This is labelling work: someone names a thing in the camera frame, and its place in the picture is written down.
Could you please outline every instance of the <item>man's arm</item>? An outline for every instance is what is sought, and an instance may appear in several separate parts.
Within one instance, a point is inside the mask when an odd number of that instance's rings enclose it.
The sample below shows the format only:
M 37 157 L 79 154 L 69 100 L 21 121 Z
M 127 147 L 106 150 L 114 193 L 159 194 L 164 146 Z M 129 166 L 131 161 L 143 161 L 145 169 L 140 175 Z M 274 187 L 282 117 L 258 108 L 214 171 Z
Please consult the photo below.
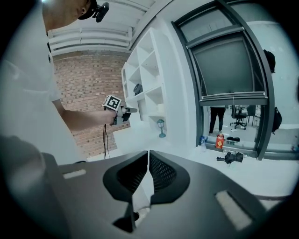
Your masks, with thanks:
M 60 100 L 53 101 L 58 113 L 71 131 L 84 130 L 113 123 L 116 112 L 112 110 L 78 112 L 65 110 Z

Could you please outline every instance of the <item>ceiling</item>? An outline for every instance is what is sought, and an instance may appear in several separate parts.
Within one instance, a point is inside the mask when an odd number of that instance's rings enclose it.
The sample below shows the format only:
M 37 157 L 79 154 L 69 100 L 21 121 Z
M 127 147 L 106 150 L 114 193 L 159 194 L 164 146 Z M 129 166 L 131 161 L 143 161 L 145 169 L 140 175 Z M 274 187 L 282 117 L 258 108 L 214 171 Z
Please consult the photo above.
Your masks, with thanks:
M 149 21 L 170 0 L 106 0 L 110 9 L 101 23 L 94 18 L 77 20 L 71 25 L 48 32 L 53 55 L 78 50 L 128 51 L 138 28 L 144 28 Z

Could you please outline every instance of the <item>white t-shirt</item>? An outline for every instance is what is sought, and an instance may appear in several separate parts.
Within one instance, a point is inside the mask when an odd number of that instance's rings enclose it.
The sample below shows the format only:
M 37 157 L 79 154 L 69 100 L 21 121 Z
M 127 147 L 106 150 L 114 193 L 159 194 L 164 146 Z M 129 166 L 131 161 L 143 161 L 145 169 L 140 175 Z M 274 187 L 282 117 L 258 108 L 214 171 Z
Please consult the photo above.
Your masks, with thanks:
M 52 101 L 60 99 L 39 3 L 20 25 L 0 65 L 0 134 L 52 154 L 58 164 L 84 160 Z

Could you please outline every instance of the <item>white bookshelf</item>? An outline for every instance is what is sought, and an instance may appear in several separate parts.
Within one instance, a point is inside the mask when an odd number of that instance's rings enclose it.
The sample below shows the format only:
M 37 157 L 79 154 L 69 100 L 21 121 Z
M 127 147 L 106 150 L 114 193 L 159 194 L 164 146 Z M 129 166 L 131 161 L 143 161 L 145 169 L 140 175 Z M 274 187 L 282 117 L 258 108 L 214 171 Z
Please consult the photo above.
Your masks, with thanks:
M 128 107 L 138 109 L 130 117 L 131 127 L 148 125 L 153 135 L 159 135 L 159 119 L 165 121 L 163 131 L 167 134 L 167 114 L 165 105 L 164 79 L 161 76 L 162 64 L 155 38 L 165 38 L 162 32 L 150 28 L 139 41 L 129 59 L 122 68 L 122 83 L 125 101 Z M 134 88 L 141 84 L 143 92 L 135 95 Z

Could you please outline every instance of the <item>red bottle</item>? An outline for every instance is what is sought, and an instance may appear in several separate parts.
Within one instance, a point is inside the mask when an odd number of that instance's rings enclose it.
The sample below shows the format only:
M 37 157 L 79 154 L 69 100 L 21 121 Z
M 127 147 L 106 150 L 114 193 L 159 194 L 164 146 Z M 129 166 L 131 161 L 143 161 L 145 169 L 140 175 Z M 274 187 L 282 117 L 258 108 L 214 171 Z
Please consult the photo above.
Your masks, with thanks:
M 217 135 L 216 138 L 216 148 L 222 149 L 223 143 L 224 143 L 224 136 L 222 133 L 220 133 L 219 135 Z

